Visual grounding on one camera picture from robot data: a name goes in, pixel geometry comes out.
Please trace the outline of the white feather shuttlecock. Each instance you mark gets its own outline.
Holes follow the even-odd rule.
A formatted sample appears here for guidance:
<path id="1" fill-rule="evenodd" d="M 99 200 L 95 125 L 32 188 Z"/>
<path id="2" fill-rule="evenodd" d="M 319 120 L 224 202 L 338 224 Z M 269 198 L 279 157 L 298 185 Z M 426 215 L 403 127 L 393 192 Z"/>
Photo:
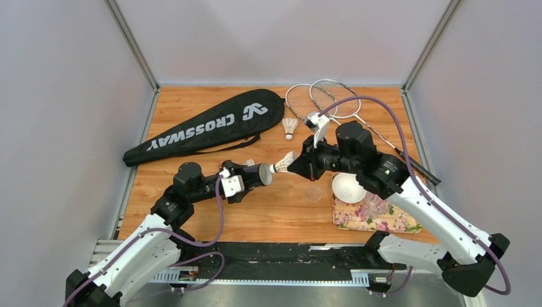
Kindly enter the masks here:
<path id="1" fill-rule="evenodd" d="M 292 140 L 295 129 L 298 126 L 298 120 L 296 118 L 283 118 L 281 123 L 284 127 L 286 140 Z"/>

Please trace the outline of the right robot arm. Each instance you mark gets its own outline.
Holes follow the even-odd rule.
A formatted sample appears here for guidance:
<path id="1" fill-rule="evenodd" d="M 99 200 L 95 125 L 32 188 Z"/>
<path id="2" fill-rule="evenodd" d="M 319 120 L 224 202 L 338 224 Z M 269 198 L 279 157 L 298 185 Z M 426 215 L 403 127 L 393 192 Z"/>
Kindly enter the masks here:
<path id="1" fill-rule="evenodd" d="M 377 231 L 364 250 L 368 265 L 388 262 L 430 271 L 469 297 L 488 288 L 492 274 L 504 268 L 500 260 L 510 245 L 505 235 L 487 233 L 459 216 L 400 158 L 379 152 L 359 122 L 340 125 L 336 140 L 330 145 L 319 134 L 309 136 L 288 171 L 312 181 L 326 171 L 353 174 L 358 186 L 404 210 L 438 240 L 426 244 Z"/>

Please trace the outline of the black shuttlecock tube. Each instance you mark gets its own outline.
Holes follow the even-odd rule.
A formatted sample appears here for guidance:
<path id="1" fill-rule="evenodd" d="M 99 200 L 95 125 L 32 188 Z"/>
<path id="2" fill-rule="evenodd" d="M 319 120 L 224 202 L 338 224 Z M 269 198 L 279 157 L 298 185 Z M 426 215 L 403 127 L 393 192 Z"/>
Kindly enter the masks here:
<path id="1" fill-rule="evenodd" d="M 273 181 L 273 173 L 267 163 L 243 166 L 236 173 L 241 176 L 245 190 L 269 186 Z"/>

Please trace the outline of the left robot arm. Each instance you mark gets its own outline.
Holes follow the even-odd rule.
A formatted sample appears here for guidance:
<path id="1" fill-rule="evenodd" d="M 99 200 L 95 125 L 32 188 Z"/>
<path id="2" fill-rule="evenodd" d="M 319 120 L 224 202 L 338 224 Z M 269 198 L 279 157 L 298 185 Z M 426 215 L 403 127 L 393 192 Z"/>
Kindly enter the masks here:
<path id="1" fill-rule="evenodd" d="M 213 246 L 222 235 L 222 202 L 241 202 L 254 188 L 270 185 L 273 174 L 266 163 L 224 161 L 218 173 L 206 177 L 198 163 L 182 164 L 172 185 L 127 239 L 87 272 L 74 270 L 67 277 L 64 306 L 124 306 L 164 269 L 195 262 L 195 248 Z M 218 204 L 219 231 L 211 241 L 198 242 L 182 225 L 194 214 L 195 203 L 212 198 Z"/>

